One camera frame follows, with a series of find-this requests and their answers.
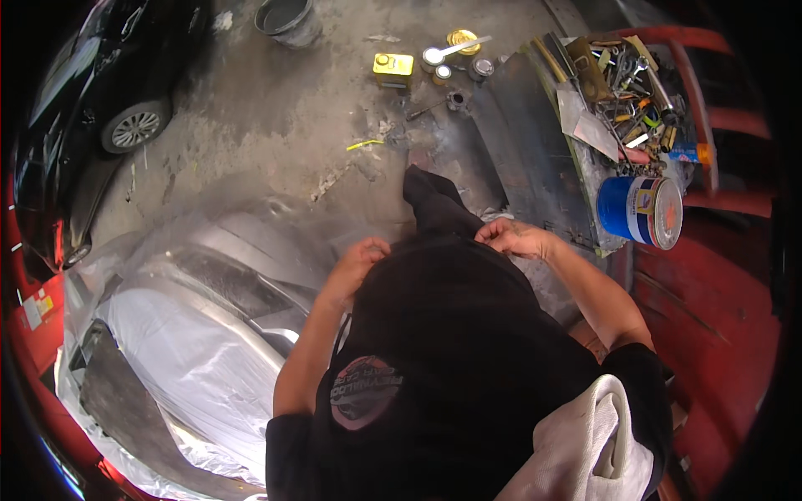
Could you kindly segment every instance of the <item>white towel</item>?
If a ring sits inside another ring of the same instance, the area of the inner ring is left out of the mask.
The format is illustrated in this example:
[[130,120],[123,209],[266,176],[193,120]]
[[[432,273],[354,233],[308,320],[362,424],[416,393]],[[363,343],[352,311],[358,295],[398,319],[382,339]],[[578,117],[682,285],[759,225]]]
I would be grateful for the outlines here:
[[496,501],[641,499],[653,455],[632,436],[621,381],[605,374],[532,433],[534,453]]

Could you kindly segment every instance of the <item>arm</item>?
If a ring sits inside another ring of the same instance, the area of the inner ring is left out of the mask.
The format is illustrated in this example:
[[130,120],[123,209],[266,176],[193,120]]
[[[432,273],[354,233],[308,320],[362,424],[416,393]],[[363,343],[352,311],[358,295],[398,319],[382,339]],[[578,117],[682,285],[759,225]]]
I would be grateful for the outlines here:
[[646,322],[630,295],[560,237],[520,221],[499,218],[480,229],[476,241],[500,253],[545,261],[608,349],[639,342],[654,351]]
[[276,378],[274,418],[283,414],[314,414],[315,394],[329,367],[342,314],[367,272],[389,253],[390,245],[384,240],[366,238],[352,245],[334,267]]

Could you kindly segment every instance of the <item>protective cover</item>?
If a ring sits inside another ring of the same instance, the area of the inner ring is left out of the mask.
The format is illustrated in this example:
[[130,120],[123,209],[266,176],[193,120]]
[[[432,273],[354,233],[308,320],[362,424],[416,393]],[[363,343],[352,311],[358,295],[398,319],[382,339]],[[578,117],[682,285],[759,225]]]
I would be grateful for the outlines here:
[[150,495],[212,499],[129,454],[86,411],[87,368],[74,360],[91,359],[92,326],[105,324],[193,466],[263,488],[278,371],[338,255],[377,233],[248,186],[218,185],[198,208],[119,237],[66,273],[56,394]]

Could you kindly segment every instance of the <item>black t-shirt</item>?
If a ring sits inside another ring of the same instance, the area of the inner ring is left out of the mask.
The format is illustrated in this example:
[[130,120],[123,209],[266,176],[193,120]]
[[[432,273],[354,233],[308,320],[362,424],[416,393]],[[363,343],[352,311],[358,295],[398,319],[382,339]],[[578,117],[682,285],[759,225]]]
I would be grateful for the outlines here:
[[492,499],[532,454],[535,425],[602,374],[624,384],[634,437],[670,450],[661,365],[625,345],[599,366],[489,247],[443,236],[368,273],[311,415],[267,426],[267,492],[283,499]]

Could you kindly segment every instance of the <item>hand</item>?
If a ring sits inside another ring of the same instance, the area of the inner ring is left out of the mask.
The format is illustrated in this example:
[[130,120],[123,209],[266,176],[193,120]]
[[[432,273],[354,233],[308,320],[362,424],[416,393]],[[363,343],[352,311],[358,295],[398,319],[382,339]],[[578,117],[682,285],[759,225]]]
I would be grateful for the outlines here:
[[354,302],[354,293],[377,261],[390,255],[390,244],[376,236],[351,245],[329,273],[318,298],[338,307]]
[[487,223],[473,238],[500,253],[526,259],[545,259],[555,239],[554,233],[506,217]]

